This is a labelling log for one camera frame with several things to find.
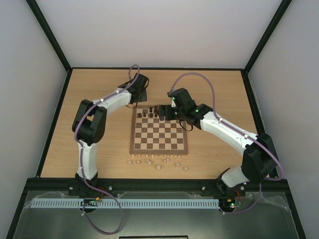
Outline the wooden chess board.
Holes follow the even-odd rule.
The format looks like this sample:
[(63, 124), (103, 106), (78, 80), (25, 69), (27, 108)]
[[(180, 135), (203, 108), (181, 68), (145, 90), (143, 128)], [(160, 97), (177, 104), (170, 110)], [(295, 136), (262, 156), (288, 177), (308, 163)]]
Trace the wooden chess board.
[(134, 155), (187, 155), (187, 133), (185, 123), (178, 120), (160, 120), (154, 118), (155, 106), (139, 105), (133, 109), (130, 154)]

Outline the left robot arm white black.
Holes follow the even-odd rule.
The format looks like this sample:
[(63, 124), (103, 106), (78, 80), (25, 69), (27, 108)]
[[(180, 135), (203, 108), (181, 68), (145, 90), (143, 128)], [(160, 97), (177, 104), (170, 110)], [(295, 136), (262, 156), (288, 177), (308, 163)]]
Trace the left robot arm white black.
[(96, 157), (98, 143), (105, 133), (107, 116), (123, 106), (145, 102), (148, 84), (148, 77), (136, 73), (111, 94), (95, 101), (82, 100), (72, 124), (79, 147), (79, 166), (75, 179), (69, 185), (70, 195), (87, 197), (100, 193), (94, 190), (98, 188)]

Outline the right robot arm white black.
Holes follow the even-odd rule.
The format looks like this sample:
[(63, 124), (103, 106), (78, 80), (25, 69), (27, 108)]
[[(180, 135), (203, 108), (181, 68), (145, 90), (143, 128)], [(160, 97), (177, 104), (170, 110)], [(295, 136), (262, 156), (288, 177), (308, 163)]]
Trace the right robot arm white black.
[(281, 169), (271, 137), (256, 135), (223, 119), (214, 108), (197, 105), (185, 88), (168, 94), (171, 104), (159, 105), (161, 120), (178, 120), (220, 138), (242, 155), (240, 166), (222, 172), (216, 182), (218, 191), (230, 194), (235, 186), (247, 182), (261, 183), (276, 167)]

